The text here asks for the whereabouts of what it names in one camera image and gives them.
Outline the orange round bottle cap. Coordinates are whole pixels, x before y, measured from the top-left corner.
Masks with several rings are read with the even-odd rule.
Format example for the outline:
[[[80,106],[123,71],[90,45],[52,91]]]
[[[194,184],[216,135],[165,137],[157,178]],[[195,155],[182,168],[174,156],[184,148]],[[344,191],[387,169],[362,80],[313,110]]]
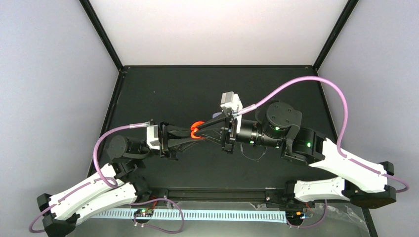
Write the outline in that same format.
[[[193,123],[190,127],[191,133],[190,136],[192,139],[204,139],[203,137],[197,136],[195,133],[199,131],[198,126],[204,124],[204,121],[197,121]]]

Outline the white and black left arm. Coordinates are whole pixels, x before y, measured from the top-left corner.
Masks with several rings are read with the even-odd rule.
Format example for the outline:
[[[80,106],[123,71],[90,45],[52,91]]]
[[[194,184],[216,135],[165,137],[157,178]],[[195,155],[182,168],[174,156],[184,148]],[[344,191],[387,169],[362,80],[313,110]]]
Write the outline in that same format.
[[[42,231],[49,237],[64,237],[92,216],[121,205],[144,206],[145,214],[158,198],[141,174],[144,160],[153,156],[173,158],[177,152],[201,141],[190,128],[167,123],[134,123],[105,132],[96,142],[92,161],[95,173],[55,195],[37,197]]]

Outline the lavender earbud charging case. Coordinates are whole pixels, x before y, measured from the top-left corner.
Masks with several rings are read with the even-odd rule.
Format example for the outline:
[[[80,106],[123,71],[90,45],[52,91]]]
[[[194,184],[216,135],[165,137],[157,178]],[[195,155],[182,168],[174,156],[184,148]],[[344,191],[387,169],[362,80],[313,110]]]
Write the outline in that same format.
[[[214,113],[213,115],[212,115],[212,118],[215,118],[215,117],[217,117],[217,116],[219,116],[219,115],[221,115],[222,114],[222,112],[217,112],[217,113]]]

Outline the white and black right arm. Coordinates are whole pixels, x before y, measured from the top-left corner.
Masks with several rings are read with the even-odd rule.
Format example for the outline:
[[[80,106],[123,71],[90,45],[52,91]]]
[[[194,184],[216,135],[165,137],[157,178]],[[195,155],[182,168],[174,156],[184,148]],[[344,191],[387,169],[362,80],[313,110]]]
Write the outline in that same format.
[[[219,143],[227,153],[244,143],[276,148],[283,159],[334,174],[334,178],[325,180],[287,181],[281,198],[289,207],[327,199],[377,209],[396,201],[396,189],[387,182],[394,174],[393,164],[372,163],[350,153],[343,157],[333,141],[302,127],[301,120],[300,111],[272,100],[256,109],[255,120],[220,114],[206,122],[198,121],[191,126],[191,137]]]

